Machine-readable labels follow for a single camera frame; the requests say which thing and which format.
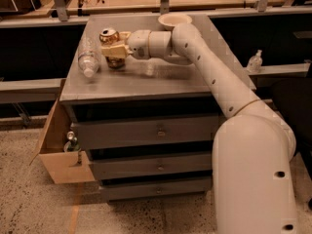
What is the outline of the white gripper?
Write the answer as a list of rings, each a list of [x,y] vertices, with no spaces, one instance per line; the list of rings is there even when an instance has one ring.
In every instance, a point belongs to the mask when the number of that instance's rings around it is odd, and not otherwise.
[[[131,34],[130,31],[121,31],[121,41],[112,45],[103,45],[101,53],[108,58],[125,59],[132,55],[136,59],[149,59],[149,36],[150,30],[138,30]]]

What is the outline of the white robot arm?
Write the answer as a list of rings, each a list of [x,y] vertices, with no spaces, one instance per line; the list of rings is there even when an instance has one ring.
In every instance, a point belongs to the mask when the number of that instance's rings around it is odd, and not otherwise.
[[[192,63],[226,121],[213,145],[217,234],[299,234],[290,160],[296,140],[290,126],[208,47],[197,27],[99,35],[108,58],[159,58]]]

